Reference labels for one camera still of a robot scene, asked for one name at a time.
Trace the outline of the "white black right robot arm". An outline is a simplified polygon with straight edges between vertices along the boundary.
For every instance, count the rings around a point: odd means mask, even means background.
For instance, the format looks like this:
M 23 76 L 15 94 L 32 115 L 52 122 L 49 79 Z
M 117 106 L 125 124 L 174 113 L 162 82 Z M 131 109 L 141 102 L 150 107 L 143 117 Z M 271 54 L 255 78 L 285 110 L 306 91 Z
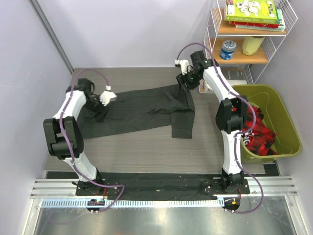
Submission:
M 175 66 L 181 69 L 177 81 L 188 92 L 203 80 L 218 99 L 220 104 L 215 122 L 224 143 L 221 188 L 226 193 L 233 193 L 244 183 L 240 144 L 246 120 L 247 98 L 239 96 L 232 88 L 216 60 L 207 59 L 201 50 L 192 53 L 190 57 L 191 64 L 188 60 L 175 60 Z

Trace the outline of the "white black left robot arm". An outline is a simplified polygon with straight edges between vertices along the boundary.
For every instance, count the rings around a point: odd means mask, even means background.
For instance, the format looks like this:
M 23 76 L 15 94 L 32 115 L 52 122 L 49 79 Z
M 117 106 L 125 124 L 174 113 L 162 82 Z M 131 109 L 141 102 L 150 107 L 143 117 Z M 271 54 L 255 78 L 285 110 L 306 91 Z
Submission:
M 104 183 L 99 170 L 93 166 L 84 153 L 84 140 L 77 123 L 78 116 L 92 122 L 104 120 L 105 107 L 94 94 L 94 83 L 80 78 L 78 84 L 66 90 L 66 99 L 60 110 L 43 122 L 47 148 L 51 156 L 67 163 L 78 175 L 77 189 L 89 195 L 100 195 Z

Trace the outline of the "grey pinstriped long sleeve shirt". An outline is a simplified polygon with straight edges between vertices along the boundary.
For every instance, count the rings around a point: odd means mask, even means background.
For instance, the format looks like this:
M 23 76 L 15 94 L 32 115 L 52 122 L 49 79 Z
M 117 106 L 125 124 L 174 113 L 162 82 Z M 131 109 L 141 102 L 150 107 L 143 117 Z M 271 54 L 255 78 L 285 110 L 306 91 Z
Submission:
M 191 139 L 195 105 L 191 93 L 179 84 L 117 94 L 102 123 L 79 115 L 77 123 L 84 139 L 93 139 L 163 126 L 172 127 L 172 137 Z

